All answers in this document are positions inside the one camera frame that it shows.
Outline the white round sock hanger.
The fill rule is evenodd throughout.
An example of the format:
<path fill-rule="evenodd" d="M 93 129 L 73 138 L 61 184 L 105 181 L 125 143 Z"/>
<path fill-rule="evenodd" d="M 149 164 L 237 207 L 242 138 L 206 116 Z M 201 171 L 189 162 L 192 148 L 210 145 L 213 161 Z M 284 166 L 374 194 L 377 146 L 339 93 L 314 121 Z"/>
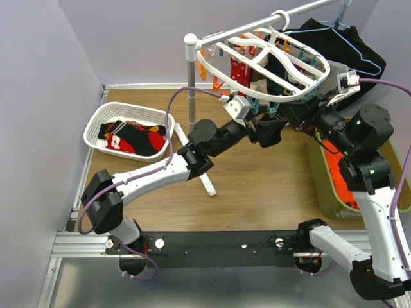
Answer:
<path fill-rule="evenodd" d="M 197 60 L 207 71 L 217 76 L 218 79 L 222 80 L 229 85 L 230 88 L 237 90 L 238 92 L 269 102 L 296 102 L 314 91 L 327 78 L 330 72 L 330 67 L 328 61 L 319 52 L 285 34 L 285 30 L 288 28 L 289 23 L 289 13 L 284 10 L 277 10 L 266 19 L 240 26 L 232 30 L 215 33 L 203 39 L 197 39 L 195 40 Z M 298 57 L 283 51 L 280 47 L 276 46 L 277 39 L 281 39 L 289 45 L 298 47 L 302 52 L 311 55 L 313 60 L 321 63 L 322 68 L 317 69 L 315 66 L 298 59 Z M 246 56 L 241 55 L 231 49 L 228 45 L 224 44 L 223 42 L 225 40 L 239 46 L 258 47 L 261 51 L 253 59 L 248 59 Z M 287 90 L 289 95 L 275 96 L 264 94 L 240 85 L 230 76 L 211 65 L 202 56 L 201 50 L 211 45 L 215 45 L 217 48 L 235 57 L 240 62 L 247 64 L 251 69 L 265 75 L 268 80 Z M 268 55 L 274 56 L 274 58 L 279 61 L 287 72 L 287 76 L 291 78 L 290 80 L 270 72 L 260 64 L 260 62 Z"/>

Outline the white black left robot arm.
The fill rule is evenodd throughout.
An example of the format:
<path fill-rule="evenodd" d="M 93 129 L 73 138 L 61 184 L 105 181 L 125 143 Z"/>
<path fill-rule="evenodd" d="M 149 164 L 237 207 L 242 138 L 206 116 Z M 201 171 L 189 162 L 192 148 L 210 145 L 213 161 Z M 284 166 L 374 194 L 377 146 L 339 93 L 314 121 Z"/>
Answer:
<path fill-rule="evenodd" d="M 210 119 L 199 120 L 188 135 L 188 143 L 161 160 L 140 169 L 110 175 L 103 169 L 94 174 L 82 195 L 81 218 L 89 218 L 96 234 L 110 233 L 128 253 L 142 247 L 137 224 L 123 215 L 123 208 L 138 197 L 177 182 L 202 176 L 213 167 L 211 158 L 236 145 L 244 137 L 263 142 L 258 120 L 231 120 L 221 127 Z"/>

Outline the green plastic bin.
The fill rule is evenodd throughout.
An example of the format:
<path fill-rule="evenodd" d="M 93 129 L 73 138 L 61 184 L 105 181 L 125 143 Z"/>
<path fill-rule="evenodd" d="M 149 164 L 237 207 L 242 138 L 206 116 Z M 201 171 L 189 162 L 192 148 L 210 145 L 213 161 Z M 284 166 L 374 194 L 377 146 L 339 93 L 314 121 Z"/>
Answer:
<path fill-rule="evenodd" d="M 390 162 L 378 151 L 393 133 L 389 115 L 356 114 L 350 121 L 346 121 L 345 135 L 341 139 L 325 139 L 316 130 L 314 137 L 320 135 L 343 154 L 338 166 L 352 194 L 361 192 L 375 196 L 378 189 L 394 190 L 395 180 Z M 354 197 L 359 209 L 352 209 L 337 196 L 325 150 L 329 151 L 323 143 L 308 146 L 308 158 L 320 210 L 330 219 L 359 219 L 362 215 L 360 202 Z"/>

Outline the orange cloth in bin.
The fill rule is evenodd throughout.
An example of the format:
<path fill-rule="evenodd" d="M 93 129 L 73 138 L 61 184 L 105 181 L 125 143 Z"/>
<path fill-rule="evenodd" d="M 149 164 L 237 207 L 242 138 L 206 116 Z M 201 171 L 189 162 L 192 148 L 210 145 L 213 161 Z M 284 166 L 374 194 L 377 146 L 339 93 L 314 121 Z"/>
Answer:
<path fill-rule="evenodd" d="M 352 192 L 348 189 L 338 166 L 339 161 L 343 158 L 343 154 L 341 154 L 341 152 L 339 152 L 329 141 L 323 141 L 322 143 L 329 149 L 329 151 L 325 150 L 325 157 L 337 196 L 343 203 L 352 209 L 358 210 L 359 206 L 354 200 Z"/>

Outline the cream brown striped sock back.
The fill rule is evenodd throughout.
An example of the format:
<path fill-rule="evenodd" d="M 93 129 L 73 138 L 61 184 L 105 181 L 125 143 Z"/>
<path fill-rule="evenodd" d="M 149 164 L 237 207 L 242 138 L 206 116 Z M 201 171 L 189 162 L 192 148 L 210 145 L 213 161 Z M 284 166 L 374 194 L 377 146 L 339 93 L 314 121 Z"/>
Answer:
<path fill-rule="evenodd" d="M 249 88 L 260 93 L 268 94 L 267 77 L 256 70 L 251 69 Z"/>

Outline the grey hanging garment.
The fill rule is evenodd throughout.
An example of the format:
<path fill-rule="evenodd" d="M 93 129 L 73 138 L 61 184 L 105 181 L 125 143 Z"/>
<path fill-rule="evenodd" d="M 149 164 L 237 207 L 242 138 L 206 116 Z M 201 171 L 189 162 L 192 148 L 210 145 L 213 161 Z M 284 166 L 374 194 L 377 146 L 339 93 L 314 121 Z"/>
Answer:
<path fill-rule="evenodd" d="M 327 78 L 319 85 L 319 95 L 325 96 L 326 94 L 336 94 L 338 92 L 338 80 L 339 74 L 347 73 L 351 70 L 346 64 L 340 62 L 328 60 L 330 72 Z"/>

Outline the red santa sock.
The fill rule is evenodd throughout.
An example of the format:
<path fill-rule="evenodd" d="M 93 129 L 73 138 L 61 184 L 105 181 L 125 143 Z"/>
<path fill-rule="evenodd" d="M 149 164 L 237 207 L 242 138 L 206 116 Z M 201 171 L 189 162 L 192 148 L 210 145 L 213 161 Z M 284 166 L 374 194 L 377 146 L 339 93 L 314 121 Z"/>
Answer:
<path fill-rule="evenodd" d="M 229 44 L 229 47 L 234 51 L 240 53 L 243 56 L 246 56 L 248 59 L 253 59 L 256 55 L 256 48 L 253 46 L 239 46 L 233 43 Z M 250 87 L 250 79 L 251 79 L 251 68 L 237 60 L 235 57 L 230 56 L 231 61 L 231 73 L 230 77 L 238 82 L 240 85 L 245 86 L 247 88 Z"/>

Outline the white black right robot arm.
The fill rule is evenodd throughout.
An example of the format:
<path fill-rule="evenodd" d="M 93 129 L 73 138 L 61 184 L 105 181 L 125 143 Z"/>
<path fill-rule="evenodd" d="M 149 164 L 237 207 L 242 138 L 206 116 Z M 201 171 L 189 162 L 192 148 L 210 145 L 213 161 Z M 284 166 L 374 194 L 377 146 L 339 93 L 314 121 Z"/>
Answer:
<path fill-rule="evenodd" d="M 280 108 L 290 126 L 311 136 L 320 133 L 343 155 L 342 178 L 362 214 L 371 246 L 366 254 L 342 239 L 321 219 L 300 223 L 295 236 L 305 252 L 318 248 L 348 273 L 364 300 L 390 300 L 410 290 L 410 250 L 399 220 L 394 175 L 378 150 L 394 133 L 387 109 L 368 104 L 346 121 L 325 101 L 313 98 Z"/>

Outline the teal clothes peg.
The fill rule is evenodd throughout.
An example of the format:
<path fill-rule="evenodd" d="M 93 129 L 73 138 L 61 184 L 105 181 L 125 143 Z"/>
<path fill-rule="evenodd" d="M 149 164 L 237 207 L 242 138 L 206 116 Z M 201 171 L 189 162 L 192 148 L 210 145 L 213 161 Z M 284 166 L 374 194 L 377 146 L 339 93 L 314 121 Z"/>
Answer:
<path fill-rule="evenodd" d="M 265 115 L 268 116 L 270 119 L 281 119 L 281 116 L 277 114 L 279 109 L 280 103 L 278 102 L 267 102 L 266 103 L 267 109 Z"/>

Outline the black striped sock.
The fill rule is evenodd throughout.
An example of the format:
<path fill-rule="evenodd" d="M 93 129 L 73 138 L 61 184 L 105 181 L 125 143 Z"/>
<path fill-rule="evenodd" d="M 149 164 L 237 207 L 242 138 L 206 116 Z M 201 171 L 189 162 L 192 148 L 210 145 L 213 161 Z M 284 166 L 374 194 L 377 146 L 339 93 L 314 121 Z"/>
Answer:
<path fill-rule="evenodd" d="M 282 140 L 281 132 L 288 124 L 288 121 L 276 116 L 269 117 L 265 114 L 260 120 L 259 125 L 262 129 L 259 144 L 262 148 L 268 148 L 279 144 Z"/>

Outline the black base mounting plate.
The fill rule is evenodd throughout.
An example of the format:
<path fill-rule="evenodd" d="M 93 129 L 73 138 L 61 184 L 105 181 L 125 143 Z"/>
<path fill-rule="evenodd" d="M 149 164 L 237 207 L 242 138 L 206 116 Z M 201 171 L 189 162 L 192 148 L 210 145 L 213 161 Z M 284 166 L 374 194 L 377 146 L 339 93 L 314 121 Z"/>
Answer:
<path fill-rule="evenodd" d="M 145 232 L 129 248 L 160 268 L 298 267 L 317 273 L 325 254 L 299 244 L 294 230 Z"/>

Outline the white perforated basket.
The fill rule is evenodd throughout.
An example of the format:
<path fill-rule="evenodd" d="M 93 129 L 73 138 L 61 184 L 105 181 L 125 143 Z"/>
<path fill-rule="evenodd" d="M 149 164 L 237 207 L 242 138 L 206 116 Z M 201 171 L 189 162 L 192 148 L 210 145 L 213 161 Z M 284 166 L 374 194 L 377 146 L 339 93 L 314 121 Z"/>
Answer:
<path fill-rule="evenodd" d="M 89 120 L 83 140 L 103 153 L 140 162 L 161 160 L 167 150 L 166 130 L 172 134 L 170 113 L 121 102 L 100 106 Z"/>

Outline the black hanging garment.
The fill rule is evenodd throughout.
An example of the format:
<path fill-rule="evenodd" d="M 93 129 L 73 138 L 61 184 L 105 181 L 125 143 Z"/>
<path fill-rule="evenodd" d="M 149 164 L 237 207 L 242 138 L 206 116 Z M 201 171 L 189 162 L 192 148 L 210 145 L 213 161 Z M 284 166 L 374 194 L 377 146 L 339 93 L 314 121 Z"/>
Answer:
<path fill-rule="evenodd" d="M 386 61 L 365 44 L 355 26 L 338 30 L 310 18 L 286 34 L 318 51 L 329 62 L 331 70 L 320 86 L 319 96 L 337 91 L 340 73 L 356 71 L 361 78 L 380 79 L 386 69 Z"/>

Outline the socks pile in basket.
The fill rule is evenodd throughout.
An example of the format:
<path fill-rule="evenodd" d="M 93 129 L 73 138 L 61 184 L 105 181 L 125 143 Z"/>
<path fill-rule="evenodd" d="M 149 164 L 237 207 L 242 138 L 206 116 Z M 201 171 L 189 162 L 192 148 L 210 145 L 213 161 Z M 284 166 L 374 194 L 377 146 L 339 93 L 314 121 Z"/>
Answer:
<path fill-rule="evenodd" d="M 148 126 L 136 121 L 109 122 L 100 125 L 98 138 L 110 150 L 143 157 L 158 154 L 166 143 L 163 125 Z"/>

